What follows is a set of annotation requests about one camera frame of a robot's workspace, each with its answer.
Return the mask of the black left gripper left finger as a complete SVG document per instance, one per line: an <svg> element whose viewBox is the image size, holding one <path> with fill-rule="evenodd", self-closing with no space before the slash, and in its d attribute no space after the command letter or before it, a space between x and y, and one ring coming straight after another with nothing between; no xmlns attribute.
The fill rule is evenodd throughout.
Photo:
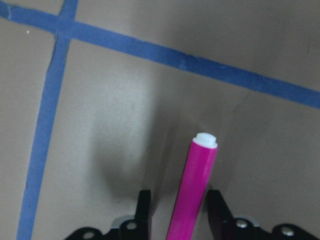
<svg viewBox="0 0 320 240"><path fill-rule="evenodd" d="M149 240L151 235L151 191L141 190L138 195L134 221L138 240Z"/></svg>

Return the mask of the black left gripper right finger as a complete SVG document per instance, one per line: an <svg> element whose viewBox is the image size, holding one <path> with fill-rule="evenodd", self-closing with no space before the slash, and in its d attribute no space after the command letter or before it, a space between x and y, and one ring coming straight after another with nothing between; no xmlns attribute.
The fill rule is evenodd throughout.
<svg viewBox="0 0 320 240"><path fill-rule="evenodd" d="M214 240L227 240L233 215L221 192L210 189L206 195L208 223Z"/></svg>

